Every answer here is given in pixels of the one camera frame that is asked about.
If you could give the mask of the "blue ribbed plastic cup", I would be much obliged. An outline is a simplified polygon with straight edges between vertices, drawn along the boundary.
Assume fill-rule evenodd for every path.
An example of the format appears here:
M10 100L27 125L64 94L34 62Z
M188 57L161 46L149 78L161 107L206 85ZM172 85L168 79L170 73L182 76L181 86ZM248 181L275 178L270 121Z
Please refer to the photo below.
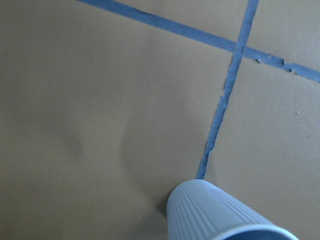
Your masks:
M166 205L170 240L295 240L296 236L215 185L187 180Z

